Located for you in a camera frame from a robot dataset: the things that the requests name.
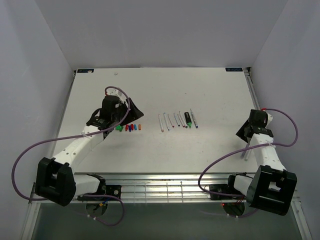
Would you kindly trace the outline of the blue capped white pen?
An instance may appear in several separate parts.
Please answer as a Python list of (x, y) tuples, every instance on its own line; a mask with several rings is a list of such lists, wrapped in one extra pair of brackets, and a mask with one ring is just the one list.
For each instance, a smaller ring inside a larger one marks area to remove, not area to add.
[(164, 117), (165, 126), (166, 126), (167, 130), (170, 131), (170, 126), (168, 123), (167, 114), (165, 112), (163, 113), (163, 117)]

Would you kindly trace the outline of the red capped white pen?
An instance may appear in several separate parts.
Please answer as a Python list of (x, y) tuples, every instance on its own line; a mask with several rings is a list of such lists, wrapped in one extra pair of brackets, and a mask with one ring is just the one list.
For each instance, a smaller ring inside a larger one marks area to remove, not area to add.
[(169, 120), (169, 123), (170, 123), (171, 127), (172, 127), (172, 128), (174, 128), (175, 126), (174, 126), (174, 124), (172, 123), (172, 121), (171, 121), (171, 118), (170, 118), (170, 115), (169, 115), (169, 114), (167, 114), (167, 118), (168, 118), (168, 120)]

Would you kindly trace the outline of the dark blue capped pen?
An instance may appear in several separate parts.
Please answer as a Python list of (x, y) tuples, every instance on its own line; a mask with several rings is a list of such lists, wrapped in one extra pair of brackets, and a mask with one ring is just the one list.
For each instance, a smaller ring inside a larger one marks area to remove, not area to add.
[(174, 119), (176, 121), (177, 126), (180, 127), (181, 125), (180, 125), (180, 122), (179, 122), (179, 118), (177, 117), (175, 112), (173, 113), (173, 116), (174, 116)]

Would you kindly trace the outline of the green capped white pen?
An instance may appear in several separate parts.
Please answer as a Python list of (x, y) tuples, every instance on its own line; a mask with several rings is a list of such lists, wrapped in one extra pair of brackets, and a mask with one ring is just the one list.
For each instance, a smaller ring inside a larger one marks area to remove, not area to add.
[(185, 120), (183, 114), (181, 113), (181, 111), (179, 111), (179, 116), (180, 116), (180, 118), (182, 120), (182, 123), (183, 123), (184, 127), (187, 129), (188, 125), (187, 125), (186, 120)]

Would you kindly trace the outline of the green black highlighter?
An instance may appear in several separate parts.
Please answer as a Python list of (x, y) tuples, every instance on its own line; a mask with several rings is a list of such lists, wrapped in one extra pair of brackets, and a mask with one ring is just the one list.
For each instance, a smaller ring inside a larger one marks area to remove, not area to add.
[(192, 127), (192, 120), (191, 120), (191, 116), (190, 116), (190, 114), (189, 114), (188, 111), (186, 111), (186, 112), (184, 113), (184, 117), (185, 117), (186, 125), (187, 125), (189, 128), (191, 128), (191, 127)]

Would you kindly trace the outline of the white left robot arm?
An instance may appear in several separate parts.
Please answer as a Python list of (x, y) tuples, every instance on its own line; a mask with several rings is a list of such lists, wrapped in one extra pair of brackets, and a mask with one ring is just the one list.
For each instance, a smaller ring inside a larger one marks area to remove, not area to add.
[(100, 200), (106, 195), (106, 181), (99, 175), (76, 176), (86, 156), (117, 126), (126, 126), (143, 117), (131, 98), (106, 95), (101, 107), (86, 122), (82, 135), (52, 158), (44, 157), (37, 166), (35, 193), (58, 205), (67, 206), (75, 197), (91, 195)]

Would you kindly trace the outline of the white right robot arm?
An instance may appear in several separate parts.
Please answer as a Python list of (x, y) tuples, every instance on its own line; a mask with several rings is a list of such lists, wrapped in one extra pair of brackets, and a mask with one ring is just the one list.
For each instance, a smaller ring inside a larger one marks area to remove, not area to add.
[(250, 111), (248, 120), (236, 135), (253, 147), (258, 169), (253, 177), (245, 173), (230, 175), (225, 191), (232, 199), (243, 194), (252, 208), (284, 216), (290, 208), (298, 180), (278, 157), (274, 135), (267, 128), (272, 119), (264, 110)]

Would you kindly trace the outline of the right blue corner label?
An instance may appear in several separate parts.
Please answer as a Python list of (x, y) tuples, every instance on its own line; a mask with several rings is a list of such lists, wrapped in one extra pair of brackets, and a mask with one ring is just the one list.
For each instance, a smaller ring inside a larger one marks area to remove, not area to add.
[(226, 67), (226, 72), (243, 72), (243, 69), (241, 67)]

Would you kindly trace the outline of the blue corner label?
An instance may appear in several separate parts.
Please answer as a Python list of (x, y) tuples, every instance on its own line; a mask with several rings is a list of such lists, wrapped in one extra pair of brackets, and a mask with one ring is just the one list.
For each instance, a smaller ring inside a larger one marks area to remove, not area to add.
[(93, 68), (85, 68), (85, 69), (78, 69), (76, 71), (76, 73), (93, 73), (94, 72), (94, 69)]
[(243, 69), (241, 67), (226, 67), (226, 72), (243, 72)]

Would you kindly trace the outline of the left blue corner label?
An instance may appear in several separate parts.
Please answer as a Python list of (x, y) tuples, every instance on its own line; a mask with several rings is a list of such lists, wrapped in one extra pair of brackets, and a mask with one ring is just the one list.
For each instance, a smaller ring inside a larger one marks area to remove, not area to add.
[(76, 73), (93, 73), (94, 72), (94, 69), (93, 68), (85, 68), (85, 69), (78, 69), (76, 71)]

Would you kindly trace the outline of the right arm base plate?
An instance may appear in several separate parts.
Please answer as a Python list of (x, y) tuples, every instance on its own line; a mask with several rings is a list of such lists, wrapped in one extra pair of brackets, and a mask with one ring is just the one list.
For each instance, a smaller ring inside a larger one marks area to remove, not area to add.
[(231, 196), (226, 196), (226, 195), (218, 195), (218, 194), (210, 193), (209, 194), (210, 200), (212, 201), (235, 200), (237, 198), (237, 196), (235, 195), (242, 195), (239, 191), (233, 188), (230, 188), (227, 184), (210, 184), (210, 185), (205, 185), (204, 188), (210, 192), (231, 195)]

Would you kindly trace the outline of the aluminium right side rail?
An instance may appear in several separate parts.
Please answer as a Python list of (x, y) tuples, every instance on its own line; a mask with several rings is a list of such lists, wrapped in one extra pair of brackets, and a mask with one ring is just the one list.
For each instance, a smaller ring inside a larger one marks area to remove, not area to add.
[[(262, 110), (259, 105), (259, 101), (257, 98), (257, 94), (255, 92), (253, 80), (251, 77), (251, 68), (245, 67), (243, 69), (243, 72), (245, 75), (245, 79), (247, 81), (247, 85), (249, 88), (249, 92), (251, 95), (251, 99), (252, 99), (254, 108), (257, 111), (261, 112)], [(264, 125), (264, 128), (266, 128), (266, 125), (267, 125), (266, 113), (253, 113), (253, 114), (249, 115), (249, 118), (252, 119), (252, 120), (249, 120), (249, 122), (252, 122), (256, 129), (258, 128), (258, 126), (261, 127), (262, 125)], [(293, 215), (295, 217), (295, 221), (298, 226), (298, 230), (299, 230), (301, 238), (303, 240), (312, 240), (313, 238), (312, 238), (311, 232), (309, 230), (309, 227), (308, 227), (305, 215), (304, 215), (304, 211), (302, 208), (301, 198), (300, 198), (298, 192), (296, 192), (295, 194), (296, 194), (296, 196), (293, 197), (293, 200), (291, 202), (291, 208), (293, 211)]]

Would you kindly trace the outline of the aluminium front rail frame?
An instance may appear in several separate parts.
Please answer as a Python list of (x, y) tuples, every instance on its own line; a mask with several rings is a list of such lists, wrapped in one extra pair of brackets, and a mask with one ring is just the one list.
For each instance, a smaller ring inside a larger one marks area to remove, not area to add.
[[(210, 194), (198, 186), (197, 174), (86, 174), (76, 173), (74, 180), (83, 191), (93, 180), (101, 180), (105, 185), (121, 185), (121, 198), (125, 204), (162, 204), (162, 203), (208, 203)], [(72, 203), (102, 203), (101, 201), (80, 201), (76, 195)], [(118, 198), (107, 197), (116, 201)], [(213, 200), (214, 202), (234, 202), (235, 199)]]

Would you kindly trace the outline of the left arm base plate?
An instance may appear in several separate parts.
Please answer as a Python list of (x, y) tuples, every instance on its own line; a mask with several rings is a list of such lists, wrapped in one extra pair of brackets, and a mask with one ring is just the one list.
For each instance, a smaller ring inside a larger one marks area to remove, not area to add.
[(85, 193), (76, 197), (78, 201), (114, 201), (116, 198), (121, 198), (122, 186), (121, 185), (103, 185), (98, 188), (94, 193)]

